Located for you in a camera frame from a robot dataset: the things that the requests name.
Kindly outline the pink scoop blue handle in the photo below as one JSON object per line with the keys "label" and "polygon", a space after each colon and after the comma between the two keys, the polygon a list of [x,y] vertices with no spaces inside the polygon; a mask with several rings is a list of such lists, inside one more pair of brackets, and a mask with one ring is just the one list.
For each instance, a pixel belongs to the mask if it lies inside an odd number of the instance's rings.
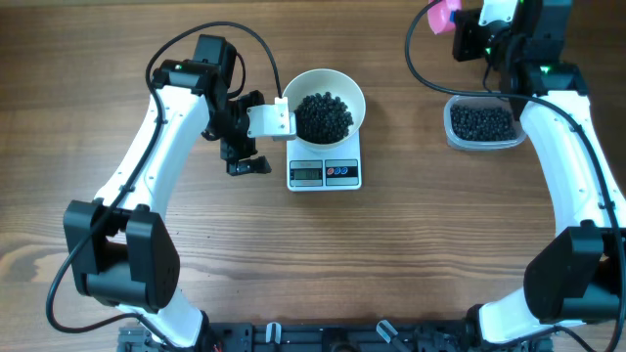
{"label": "pink scoop blue handle", "polygon": [[429,10],[426,12],[428,25],[431,31],[438,35],[456,29],[454,15],[462,9],[461,0],[430,0]]}

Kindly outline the white bowl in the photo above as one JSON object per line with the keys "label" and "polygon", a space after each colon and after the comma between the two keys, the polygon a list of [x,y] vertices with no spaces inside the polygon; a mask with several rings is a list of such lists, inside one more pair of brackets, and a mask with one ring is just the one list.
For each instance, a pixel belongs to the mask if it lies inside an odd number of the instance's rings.
{"label": "white bowl", "polygon": [[337,143],[318,145],[303,140],[306,146],[318,149],[336,147],[357,133],[365,119],[367,105],[363,91],[352,78],[337,70],[317,68],[305,71],[288,84],[284,91],[284,97],[289,100],[289,110],[295,112],[305,96],[326,92],[339,96],[347,104],[354,124],[349,127],[348,136]]}

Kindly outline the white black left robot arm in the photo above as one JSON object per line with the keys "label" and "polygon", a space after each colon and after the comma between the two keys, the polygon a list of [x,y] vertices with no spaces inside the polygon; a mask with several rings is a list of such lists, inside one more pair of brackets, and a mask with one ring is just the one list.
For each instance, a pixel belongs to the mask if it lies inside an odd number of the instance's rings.
{"label": "white black left robot arm", "polygon": [[267,173],[259,137],[292,135],[288,99],[229,93],[231,61],[171,61],[148,72],[151,100],[121,164],[90,201],[64,215],[77,291],[138,321],[161,351],[219,351],[222,338],[178,286],[180,257],[165,226],[175,184],[198,138],[219,143],[226,170]]}

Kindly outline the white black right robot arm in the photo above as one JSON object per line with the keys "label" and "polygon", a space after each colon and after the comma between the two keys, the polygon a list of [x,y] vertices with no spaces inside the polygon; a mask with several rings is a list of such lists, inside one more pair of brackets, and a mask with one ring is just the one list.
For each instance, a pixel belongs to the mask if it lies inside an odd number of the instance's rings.
{"label": "white black right robot arm", "polygon": [[500,73],[500,93],[539,157],[556,220],[555,239],[528,264],[522,287],[480,307],[480,334],[491,344],[625,323],[625,198],[595,134],[582,73],[560,57],[570,11],[568,1],[445,8],[454,58],[485,59]]}

